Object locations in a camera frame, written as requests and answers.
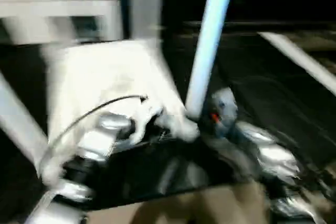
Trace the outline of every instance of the metal tube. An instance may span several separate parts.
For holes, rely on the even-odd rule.
[[[187,112],[194,118],[198,118],[202,111],[229,1],[206,0],[186,99]]]
[[[38,170],[48,140],[1,73],[0,126]]]
[[[330,92],[336,95],[336,77],[286,36],[274,33],[259,33],[295,64],[302,67]]]

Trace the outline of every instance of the white cloth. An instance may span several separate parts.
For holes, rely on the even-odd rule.
[[[124,40],[74,46],[49,61],[49,143],[79,116],[124,95],[154,98],[169,114],[182,116],[184,105],[154,45],[144,40]],[[139,105],[139,99],[127,99],[101,111],[131,116]],[[93,126],[94,120],[94,115],[88,116],[61,139],[54,150],[56,163],[73,154],[80,135]]]

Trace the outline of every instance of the white table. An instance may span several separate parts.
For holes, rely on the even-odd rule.
[[[19,45],[74,39],[70,16],[95,17],[103,40],[122,37],[119,0],[0,0],[0,18]]]

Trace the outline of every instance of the black cable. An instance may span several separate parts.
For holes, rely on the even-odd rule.
[[[128,98],[139,98],[141,101],[145,100],[146,97],[143,97],[141,95],[136,95],[136,94],[132,94],[132,95],[125,95],[124,97],[118,97],[118,98],[115,98],[113,100],[110,100],[110,101],[107,101],[97,107],[95,107],[94,109],[86,112],[84,115],[81,115],[80,117],[78,117],[76,120],[74,120],[73,123],[71,123],[62,133],[60,133],[58,135],[58,137],[56,137],[52,143],[56,144],[66,133],[68,133],[74,126],[76,126],[82,119],[86,118],[88,115],[91,115],[93,112],[96,112],[97,110],[109,105],[109,104],[112,104],[114,102],[118,102],[120,100],[124,100],[124,99],[128,99]]]

